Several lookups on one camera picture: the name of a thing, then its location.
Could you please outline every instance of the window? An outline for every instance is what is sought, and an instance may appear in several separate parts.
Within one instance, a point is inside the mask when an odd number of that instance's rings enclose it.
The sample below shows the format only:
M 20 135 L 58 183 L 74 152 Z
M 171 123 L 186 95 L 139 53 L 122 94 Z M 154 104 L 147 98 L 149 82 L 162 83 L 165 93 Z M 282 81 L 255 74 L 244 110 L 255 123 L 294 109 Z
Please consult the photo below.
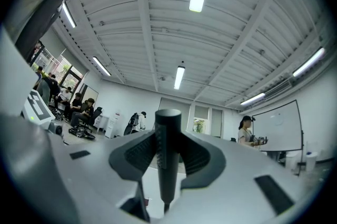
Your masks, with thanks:
M 71 87 L 72 88 L 71 92 L 73 92 L 74 88 L 78 86 L 79 82 L 80 81 L 77 78 L 75 78 L 72 74 L 68 74 L 62 83 L 62 87 L 65 88 Z
M 56 80 L 60 83 L 71 67 L 71 64 L 62 55 L 58 58 L 54 58 L 46 48 L 43 48 L 41 53 L 35 59 L 35 62 L 33 62 L 31 68 L 34 71 L 37 71 L 39 66 L 43 67 L 43 72 L 45 74 L 52 73 L 55 75 Z

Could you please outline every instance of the tree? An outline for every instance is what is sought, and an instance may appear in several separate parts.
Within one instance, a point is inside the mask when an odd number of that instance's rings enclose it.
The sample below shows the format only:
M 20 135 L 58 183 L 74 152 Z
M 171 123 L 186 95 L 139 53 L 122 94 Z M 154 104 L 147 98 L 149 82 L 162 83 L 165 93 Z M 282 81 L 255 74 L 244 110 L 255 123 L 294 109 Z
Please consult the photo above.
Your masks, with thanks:
M 69 70 L 70 66 L 69 65 L 63 65 L 63 71 L 67 72 Z

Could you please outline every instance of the black bag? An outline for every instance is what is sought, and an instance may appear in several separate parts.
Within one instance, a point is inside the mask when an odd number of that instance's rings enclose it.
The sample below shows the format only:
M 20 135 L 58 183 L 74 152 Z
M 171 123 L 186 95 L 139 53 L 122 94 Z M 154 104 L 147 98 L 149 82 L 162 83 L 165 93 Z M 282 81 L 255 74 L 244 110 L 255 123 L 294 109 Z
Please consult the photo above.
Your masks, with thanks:
M 138 118 L 139 118 L 138 113 L 134 113 L 132 115 L 132 117 L 130 118 L 130 121 L 128 122 L 128 124 L 132 125 L 132 126 L 137 126 L 138 125 Z

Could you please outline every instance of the air vent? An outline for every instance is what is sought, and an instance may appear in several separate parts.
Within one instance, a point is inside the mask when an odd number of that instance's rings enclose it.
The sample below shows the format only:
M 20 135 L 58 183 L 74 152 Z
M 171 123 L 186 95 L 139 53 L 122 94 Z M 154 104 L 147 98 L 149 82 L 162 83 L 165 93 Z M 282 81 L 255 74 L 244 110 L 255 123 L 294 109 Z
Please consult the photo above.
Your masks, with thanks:
M 281 84 L 277 85 L 276 87 L 272 88 L 271 90 L 267 91 L 264 99 L 270 99 L 275 97 L 276 95 L 280 94 L 281 92 L 286 91 L 287 89 L 291 88 L 292 85 L 289 80 L 282 82 Z

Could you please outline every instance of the whiteboard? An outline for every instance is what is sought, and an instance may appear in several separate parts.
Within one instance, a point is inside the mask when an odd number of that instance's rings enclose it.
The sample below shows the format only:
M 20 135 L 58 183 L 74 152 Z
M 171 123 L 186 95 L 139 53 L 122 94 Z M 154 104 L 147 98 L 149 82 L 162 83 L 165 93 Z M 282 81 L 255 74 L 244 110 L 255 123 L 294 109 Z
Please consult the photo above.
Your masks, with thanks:
M 253 134 L 266 137 L 268 143 L 261 151 L 289 151 L 302 149 L 302 130 L 297 102 L 253 116 Z
M 88 100 L 89 98 L 93 98 L 94 101 L 96 101 L 97 97 L 98 97 L 98 93 L 96 91 L 94 91 L 92 88 L 87 86 L 82 99 L 83 99 L 83 102 L 85 100 Z

